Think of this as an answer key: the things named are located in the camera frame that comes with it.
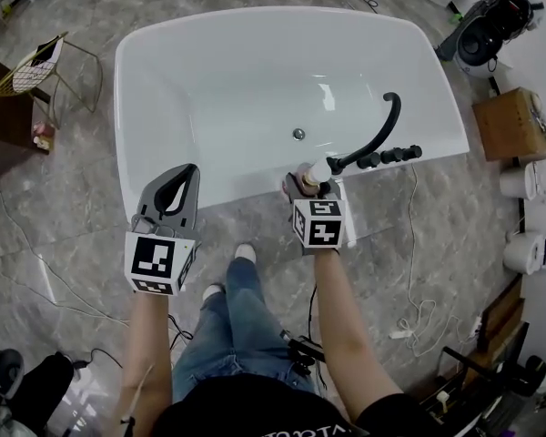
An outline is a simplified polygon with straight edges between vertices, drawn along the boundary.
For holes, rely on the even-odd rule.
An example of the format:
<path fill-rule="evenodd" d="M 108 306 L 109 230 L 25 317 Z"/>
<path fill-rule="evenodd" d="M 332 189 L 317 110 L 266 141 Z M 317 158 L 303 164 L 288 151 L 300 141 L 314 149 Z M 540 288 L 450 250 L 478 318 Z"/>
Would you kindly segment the closed brown cardboard box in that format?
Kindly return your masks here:
<path fill-rule="evenodd" d="M 546 153 L 540 97 L 518 87 L 472 106 L 488 162 Z"/>

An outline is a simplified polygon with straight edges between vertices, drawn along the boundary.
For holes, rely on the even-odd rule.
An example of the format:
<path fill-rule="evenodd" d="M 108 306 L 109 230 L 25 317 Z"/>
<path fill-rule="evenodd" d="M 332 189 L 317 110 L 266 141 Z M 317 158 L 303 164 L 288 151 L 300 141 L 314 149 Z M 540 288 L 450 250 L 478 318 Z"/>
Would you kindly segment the white toilet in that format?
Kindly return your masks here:
<path fill-rule="evenodd" d="M 525 275 L 546 270 L 546 235 L 523 232 L 510 236 L 503 263 L 506 268 Z"/>
<path fill-rule="evenodd" d="M 534 200 L 546 197 L 546 159 L 525 166 L 507 168 L 500 173 L 500 192 L 508 198 Z"/>

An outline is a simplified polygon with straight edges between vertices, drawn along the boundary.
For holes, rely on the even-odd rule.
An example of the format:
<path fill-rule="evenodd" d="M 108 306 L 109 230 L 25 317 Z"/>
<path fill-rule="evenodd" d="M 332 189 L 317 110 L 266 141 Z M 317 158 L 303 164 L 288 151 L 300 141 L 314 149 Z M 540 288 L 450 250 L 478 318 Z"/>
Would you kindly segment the black curved faucet spout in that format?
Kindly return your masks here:
<path fill-rule="evenodd" d="M 356 163 L 359 158 L 363 158 L 371 152 L 377 152 L 378 148 L 386 141 L 391 134 L 392 130 L 396 126 L 399 113 L 401 110 L 401 100 L 398 94 L 394 92 L 388 92 L 383 95 L 383 99 L 391 103 L 390 112 L 384 125 L 379 130 L 377 135 L 370 140 L 370 142 L 350 153 L 343 158 L 327 158 L 327 162 L 331 168 L 331 174 L 334 176 L 340 175 L 342 171 L 349 165 Z"/>

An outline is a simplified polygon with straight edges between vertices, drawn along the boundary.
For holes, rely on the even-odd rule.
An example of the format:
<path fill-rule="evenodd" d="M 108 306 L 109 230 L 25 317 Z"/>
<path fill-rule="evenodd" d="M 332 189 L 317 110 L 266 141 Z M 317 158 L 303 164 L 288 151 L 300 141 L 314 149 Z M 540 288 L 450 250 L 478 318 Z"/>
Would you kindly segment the person's right forearm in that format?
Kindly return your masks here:
<path fill-rule="evenodd" d="M 374 354 L 340 255 L 318 249 L 314 255 L 318 323 L 329 375 L 352 421 L 372 403 L 401 393 Z"/>

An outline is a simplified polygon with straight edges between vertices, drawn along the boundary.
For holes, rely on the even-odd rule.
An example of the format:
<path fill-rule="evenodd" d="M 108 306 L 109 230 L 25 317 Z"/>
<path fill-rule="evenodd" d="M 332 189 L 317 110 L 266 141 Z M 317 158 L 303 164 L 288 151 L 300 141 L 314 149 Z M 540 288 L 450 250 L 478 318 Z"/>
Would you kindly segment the small pink item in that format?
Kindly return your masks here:
<path fill-rule="evenodd" d="M 32 126 L 32 141 L 35 146 L 41 150 L 50 152 L 54 147 L 56 129 L 43 121 L 39 121 Z"/>

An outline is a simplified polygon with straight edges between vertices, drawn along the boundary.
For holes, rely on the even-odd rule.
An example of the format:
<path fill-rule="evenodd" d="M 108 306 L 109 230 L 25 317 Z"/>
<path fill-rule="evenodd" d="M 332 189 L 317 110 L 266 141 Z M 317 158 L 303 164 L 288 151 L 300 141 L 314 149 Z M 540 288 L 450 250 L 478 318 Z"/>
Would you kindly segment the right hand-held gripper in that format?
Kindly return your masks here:
<path fill-rule="evenodd" d="M 293 201 L 291 224 L 302 255 L 313 255 L 318 249 L 339 250 L 346 231 L 346 207 L 338 181 L 330 178 L 321 184 L 322 199 L 304 198 L 298 178 L 287 173 L 283 192 Z"/>

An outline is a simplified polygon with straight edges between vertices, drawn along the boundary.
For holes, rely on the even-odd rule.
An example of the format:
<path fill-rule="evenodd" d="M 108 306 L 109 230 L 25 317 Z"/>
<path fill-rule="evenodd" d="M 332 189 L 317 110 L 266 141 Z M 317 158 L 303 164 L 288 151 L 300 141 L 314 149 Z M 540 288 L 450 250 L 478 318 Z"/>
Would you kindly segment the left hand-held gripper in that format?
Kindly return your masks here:
<path fill-rule="evenodd" d="M 182 290 L 200 244 L 199 185 L 198 166 L 184 164 L 145 186 L 125 238 L 124 274 L 134 291 L 176 296 Z"/>

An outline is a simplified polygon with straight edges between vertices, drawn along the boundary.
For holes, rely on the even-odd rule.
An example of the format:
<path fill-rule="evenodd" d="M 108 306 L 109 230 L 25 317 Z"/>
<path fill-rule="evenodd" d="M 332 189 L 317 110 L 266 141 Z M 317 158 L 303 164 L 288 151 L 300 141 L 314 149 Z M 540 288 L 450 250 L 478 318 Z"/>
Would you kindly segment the black metal rack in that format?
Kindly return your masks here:
<path fill-rule="evenodd" d="M 430 393 L 420 400 L 444 437 L 511 437 L 511 424 L 541 388 L 546 363 L 518 363 L 530 324 L 523 322 L 496 359 L 478 360 L 450 347 L 442 350 L 457 371 L 436 377 Z"/>

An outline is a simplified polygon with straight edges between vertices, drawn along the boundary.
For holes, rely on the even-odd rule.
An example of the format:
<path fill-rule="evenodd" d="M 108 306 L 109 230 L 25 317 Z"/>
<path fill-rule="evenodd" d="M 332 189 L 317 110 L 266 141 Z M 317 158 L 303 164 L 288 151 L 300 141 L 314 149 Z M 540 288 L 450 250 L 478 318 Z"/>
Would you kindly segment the person's left forearm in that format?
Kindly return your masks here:
<path fill-rule="evenodd" d="M 138 292 L 126 337 L 122 380 L 108 434 L 123 437 L 124 417 L 135 419 L 133 437 L 148 437 L 172 404 L 168 298 Z"/>

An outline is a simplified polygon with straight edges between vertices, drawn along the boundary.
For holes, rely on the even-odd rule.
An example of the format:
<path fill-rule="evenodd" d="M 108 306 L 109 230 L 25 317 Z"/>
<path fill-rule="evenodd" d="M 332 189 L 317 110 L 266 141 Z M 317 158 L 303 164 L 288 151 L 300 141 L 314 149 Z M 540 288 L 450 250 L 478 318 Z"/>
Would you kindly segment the black waist-mounted device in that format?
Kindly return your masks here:
<path fill-rule="evenodd" d="M 288 330 L 280 332 L 290 350 L 289 357 L 297 364 L 297 371 L 306 377 L 311 374 L 311 369 L 318 363 L 325 363 L 325 355 L 322 347 L 306 336 L 294 336 Z"/>

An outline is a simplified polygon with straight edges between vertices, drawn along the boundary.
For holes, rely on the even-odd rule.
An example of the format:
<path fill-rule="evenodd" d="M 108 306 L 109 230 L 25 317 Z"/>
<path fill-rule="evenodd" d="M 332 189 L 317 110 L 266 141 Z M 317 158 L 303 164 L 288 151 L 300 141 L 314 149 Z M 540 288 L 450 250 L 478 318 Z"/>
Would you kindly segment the white bathtub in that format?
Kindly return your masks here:
<path fill-rule="evenodd" d="M 116 159 L 124 209 L 192 163 L 198 204 L 279 191 L 300 164 L 366 146 L 401 100 L 385 149 L 425 160 L 470 149 L 446 74 L 410 21 L 348 9 L 261 6 L 137 29 L 117 46 Z M 295 128 L 306 136 L 297 141 Z"/>

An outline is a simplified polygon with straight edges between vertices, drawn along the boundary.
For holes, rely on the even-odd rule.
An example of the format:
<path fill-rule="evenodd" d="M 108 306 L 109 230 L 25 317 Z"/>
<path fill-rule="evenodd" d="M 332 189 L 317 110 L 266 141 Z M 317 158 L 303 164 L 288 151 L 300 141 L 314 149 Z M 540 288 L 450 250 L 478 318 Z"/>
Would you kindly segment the person's black shirt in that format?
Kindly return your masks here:
<path fill-rule="evenodd" d="M 354 422 L 317 394 L 253 374 L 201 381 L 159 416 L 152 437 L 444 437 L 410 396 L 367 407 Z"/>

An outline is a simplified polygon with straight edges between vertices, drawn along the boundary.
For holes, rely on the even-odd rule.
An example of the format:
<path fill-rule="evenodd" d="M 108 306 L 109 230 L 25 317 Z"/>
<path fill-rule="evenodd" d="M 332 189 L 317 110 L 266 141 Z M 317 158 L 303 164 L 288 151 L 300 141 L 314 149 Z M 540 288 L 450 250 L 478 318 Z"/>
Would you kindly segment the pink white spray bottle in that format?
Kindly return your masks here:
<path fill-rule="evenodd" d="M 331 178 L 331 168 L 325 158 L 315 163 L 302 163 L 289 173 L 298 178 L 304 198 L 317 198 L 321 192 L 321 184 Z"/>

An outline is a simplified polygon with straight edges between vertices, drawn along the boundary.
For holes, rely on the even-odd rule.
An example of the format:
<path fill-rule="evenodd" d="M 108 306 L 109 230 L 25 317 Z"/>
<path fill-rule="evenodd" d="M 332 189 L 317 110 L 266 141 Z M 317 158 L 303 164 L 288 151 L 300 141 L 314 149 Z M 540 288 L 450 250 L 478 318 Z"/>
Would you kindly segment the dark wooden vanity cabinet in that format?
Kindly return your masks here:
<path fill-rule="evenodd" d="M 9 69 L 0 63 L 0 80 Z M 34 154 L 46 155 L 33 142 L 34 99 L 28 94 L 0 97 L 0 177 Z"/>

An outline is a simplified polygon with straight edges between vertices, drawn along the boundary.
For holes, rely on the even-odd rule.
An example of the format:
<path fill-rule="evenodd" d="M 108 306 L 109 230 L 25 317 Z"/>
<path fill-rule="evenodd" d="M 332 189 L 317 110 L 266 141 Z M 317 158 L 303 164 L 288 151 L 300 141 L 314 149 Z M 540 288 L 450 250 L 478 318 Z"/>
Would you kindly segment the person's blue jeans legs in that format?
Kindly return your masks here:
<path fill-rule="evenodd" d="M 172 371 L 173 401 L 199 383 L 239 374 L 264 376 L 290 388 L 313 392 L 298 372 L 282 327 L 268 309 L 253 259 L 236 256 L 219 291 L 203 300 L 193 339 Z"/>

